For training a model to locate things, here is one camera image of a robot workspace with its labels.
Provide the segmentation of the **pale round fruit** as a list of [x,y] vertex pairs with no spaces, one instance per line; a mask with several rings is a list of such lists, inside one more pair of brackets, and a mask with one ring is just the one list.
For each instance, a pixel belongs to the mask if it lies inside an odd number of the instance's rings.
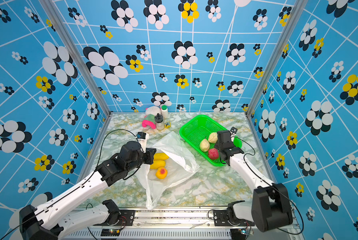
[[200,146],[199,146],[199,148],[200,148],[200,150],[202,151],[202,152],[208,152],[209,151],[209,149],[210,149],[210,142],[207,140],[207,139],[203,139],[201,142],[200,142]]
[[217,132],[211,133],[208,137],[208,142],[210,144],[215,144],[217,141],[218,141],[218,133]]

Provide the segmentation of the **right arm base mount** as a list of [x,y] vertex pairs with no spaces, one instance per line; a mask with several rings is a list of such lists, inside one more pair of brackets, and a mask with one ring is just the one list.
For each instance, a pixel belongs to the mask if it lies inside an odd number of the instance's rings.
[[208,218],[217,227],[253,227],[252,205],[246,201],[229,203],[225,210],[209,210]]

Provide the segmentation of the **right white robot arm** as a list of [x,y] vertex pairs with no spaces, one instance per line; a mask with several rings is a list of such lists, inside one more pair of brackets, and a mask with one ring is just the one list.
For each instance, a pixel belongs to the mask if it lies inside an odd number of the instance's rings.
[[244,152],[235,146],[235,137],[230,131],[218,131],[217,137],[216,149],[221,160],[239,174],[253,193],[250,204],[245,201],[228,204],[228,221],[234,226],[242,221],[251,222],[261,232],[291,225],[293,216],[288,191],[283,184],[268,179],[249,161],[255,150]]

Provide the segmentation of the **red textured fruit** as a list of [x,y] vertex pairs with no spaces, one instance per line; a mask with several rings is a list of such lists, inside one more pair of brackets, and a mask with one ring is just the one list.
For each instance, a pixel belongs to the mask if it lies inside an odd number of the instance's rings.
[[215,148],[209,149],[208,158],[210,160],[217,160],[219,158],[219,151]]

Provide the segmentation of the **orange red peach fruit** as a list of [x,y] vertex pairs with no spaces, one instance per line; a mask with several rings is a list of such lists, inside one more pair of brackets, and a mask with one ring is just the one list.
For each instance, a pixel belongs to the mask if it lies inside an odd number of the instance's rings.
[[163,180],[167,177],[168,171],[165,167],[159,167],[156,172],[156,177]]

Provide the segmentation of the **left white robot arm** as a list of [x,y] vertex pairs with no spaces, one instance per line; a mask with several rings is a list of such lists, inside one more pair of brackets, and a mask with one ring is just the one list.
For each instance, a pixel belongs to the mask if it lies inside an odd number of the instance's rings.
[[118,206],[112,200],[85,211],[72,213],[77,206],[110,187],[126,180],[129,172],[143,164],[153,164],[155,148],[137,141],[127,142],[119,153],[99,164],[90,175],[59,196],[36,207],[28,205],[19,213],[22,240],[61,240],[67,235],[97,224],[123,224]]

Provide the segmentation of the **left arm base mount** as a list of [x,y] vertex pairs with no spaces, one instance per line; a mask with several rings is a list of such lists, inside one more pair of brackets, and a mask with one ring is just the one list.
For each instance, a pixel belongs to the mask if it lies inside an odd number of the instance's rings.
[[95,224],[95,226],[131,226],[134,222],[135,213],[135,210],[121,209],[117,214],[110,214],[103,223]]

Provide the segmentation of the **green plastic basket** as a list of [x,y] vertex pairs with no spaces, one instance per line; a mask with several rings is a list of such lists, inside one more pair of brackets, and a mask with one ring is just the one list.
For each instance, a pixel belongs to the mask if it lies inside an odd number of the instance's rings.
[[[215,167],[222,167],[227,164],[223,164],[221,159],[218,158],[217,160],[210,160],[208,158],[208,152],[202,152],[199,148],[200,142],[203,139],[208,139],[209,135],[213,132],[227,130],[225,127],[217,123],[212,118],[206,115],[199,115],[194,117],[188,123],[184,124],[180,128],[180,136],[187,142],[191,147],[193,147],[198,153],[201,154],[211,165]],[[234,136],[234,144],[238,148],[242,147],[242,141],[236,135]],[[215,148],[215,144],[210,144],[210,148]],[[246,155],[244,154],[237,154],[231,157],[230,165],[235,170],[242,170],[247,165],[249,165],[248,161],[246,160]]]

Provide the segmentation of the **white translucent plastic bag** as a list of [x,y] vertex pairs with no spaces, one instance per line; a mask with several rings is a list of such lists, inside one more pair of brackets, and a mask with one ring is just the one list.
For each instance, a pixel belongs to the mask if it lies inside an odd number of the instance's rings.
[[195,156],[186,147],[181,137],[175,132],[169,132],[152,146],[157,153],[168,156],[164,168],[167,172],[163,179],[157,177],[157,169],[151,169],[149,165],[142,165],[136,173],[136,177],[146,190],[146,208],[153,210],[157,207],[163,192],[168,188],[176,187],[190,179],[200,166]]

